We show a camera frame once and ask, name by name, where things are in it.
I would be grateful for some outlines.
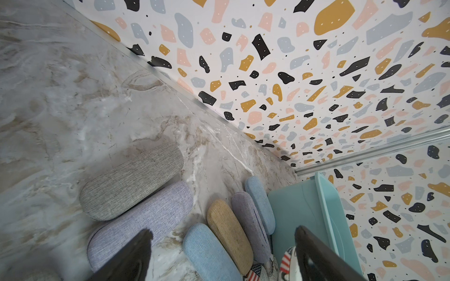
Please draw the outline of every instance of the american flag print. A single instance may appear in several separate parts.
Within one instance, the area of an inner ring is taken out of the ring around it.
[[[259,277],[261,276],[261,264],[254,264],[250,268],[250,271],[245,276],[245,281],[259,281]]]

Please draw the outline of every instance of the terrazzo wallpaper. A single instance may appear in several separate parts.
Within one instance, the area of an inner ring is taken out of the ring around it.
[[[450,121],[447,0],[65,1],[291,167]]]
[[[450,279],[449,175],[450,141],[325,171],[368,280]]]

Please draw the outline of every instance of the teal plastic tray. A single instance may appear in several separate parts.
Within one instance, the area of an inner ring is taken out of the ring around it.
[[[284,252],[295,246],[295,229],[304,225],[362,275],[339,193],[320,172],[309,180],[273,190],[268,198],[275,216],[272,245],[279,264]]]

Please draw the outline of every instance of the black object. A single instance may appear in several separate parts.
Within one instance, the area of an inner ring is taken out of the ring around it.
[[[303,281],[365,281],[358,272],[320,241],[308,228],[297,227],[295,245]]]
[[[87,281],[144,281],[152,254],[153,234],[141,230]]]

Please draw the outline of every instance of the marble surface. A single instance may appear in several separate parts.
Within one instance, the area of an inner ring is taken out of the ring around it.
[[[84,184],[164,142],[176,142],[191,214],[153,249],[147,280],[200,280],[181,245],[217,198],[251,175],[265,187],[294,172],[65,14],[50,0],[0,9],[0,276],[53,268],[85,280],[101,223],[78,201]]]

